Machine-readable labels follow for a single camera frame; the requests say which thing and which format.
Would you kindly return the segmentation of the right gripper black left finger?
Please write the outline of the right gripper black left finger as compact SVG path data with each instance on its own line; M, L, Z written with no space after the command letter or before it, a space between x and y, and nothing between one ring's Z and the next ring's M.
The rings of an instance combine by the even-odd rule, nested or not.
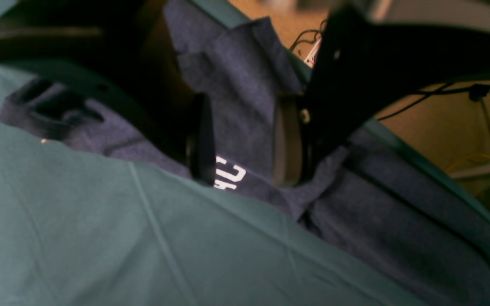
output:
M212 185L211 105L177 67L165 0L18 0L0 15L0 65L63 83L126 119Z

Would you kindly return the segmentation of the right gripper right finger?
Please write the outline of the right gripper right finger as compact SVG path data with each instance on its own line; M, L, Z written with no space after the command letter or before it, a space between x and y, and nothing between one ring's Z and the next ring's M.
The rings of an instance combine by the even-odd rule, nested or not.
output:
M439 83L490 81L490 0L337 0L303 93L275 106L273 182L311 180L364 122Z

